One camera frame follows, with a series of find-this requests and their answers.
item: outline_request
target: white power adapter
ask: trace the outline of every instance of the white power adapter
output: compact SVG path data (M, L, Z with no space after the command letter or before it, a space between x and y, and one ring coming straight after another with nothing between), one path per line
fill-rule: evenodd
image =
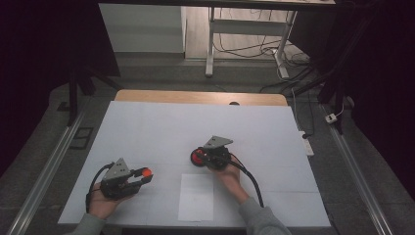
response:
M333 123L337 120L336 116L334 114L330 114L328 116L326 116L326 121L328 123Z

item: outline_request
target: gray sweatshirt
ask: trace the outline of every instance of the gray sweatshirt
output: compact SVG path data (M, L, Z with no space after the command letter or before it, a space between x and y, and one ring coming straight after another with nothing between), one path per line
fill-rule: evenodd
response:
M260 207L254 198L249 198L241 204L239 214L247 224L248 235L291 235L287 227L274 216L272 210ZM86 213L75 230L67 235L99 235L105 223L104 219Z

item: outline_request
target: table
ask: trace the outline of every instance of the table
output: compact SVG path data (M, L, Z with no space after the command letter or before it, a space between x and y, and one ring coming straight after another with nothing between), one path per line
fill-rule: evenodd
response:
M79 199L97 167L124 158L130 169L146 166L155 177L137 197L119 206L110 224L245 227L223 185L206 167L190 163L190 153L212 135L234 140L227 147L254 175L264 204L287 226L330 226L293 112L282 95L140 90L121 90L110 103L60 223L79 222L84 213ZM182 202L189 178L202 179L197 182L210 188L202 194L210 195L207 200L192 204L202 208L196 218L180 215L192 212ZM256 198L249 178L243 175L241 183Z

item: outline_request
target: gray carpet floor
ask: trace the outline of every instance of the gray carpet floor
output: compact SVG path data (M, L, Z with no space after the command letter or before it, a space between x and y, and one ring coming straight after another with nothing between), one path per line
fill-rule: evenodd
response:
M121 78L116 82L127 89L192 90L257 93L264 85L278 82L272 63L215 62L213 78L205 78L203 62L183 61L177 58L118 57ZM290 69L294 74L299 69ZM89 142L74 139L43 198L26 234L63 234L72 226L58 225L57 221L69 197L72 186L88 156L106 109L116 91L94 78L97 91L91 97L79 94L79 102L88 101L86 114L80 124L82 131L90 131ZM284 85L263 90L279 93ZM296 99L300 128L312 134L308 139L314 151L309 159L327 213L337 229L290 228L293 234L378 234L365 204L354 185L328 124L324 120L315 95L319 88ZM69 99L68 86L55 89L50 106L27 141L15 162L0 179L0 234L6 234L18 214L28 192L51 155L69 119L68 112L58 107ZM382 156L354 125L351 107L344 111L344 137L363 169L369 185L384 211L393 234L414 234L415 204L396 179ZM122 229L107 225L105 234L122 234Z

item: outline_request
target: black fabric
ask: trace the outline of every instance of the black fabric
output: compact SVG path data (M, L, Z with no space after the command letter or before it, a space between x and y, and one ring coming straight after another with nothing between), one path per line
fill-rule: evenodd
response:
M350 60L352 117L415 199L413 2L388 0Z
M73 69L119 71L96 2L1 1L0 31L3 173L41 120L50 91L68 83Z

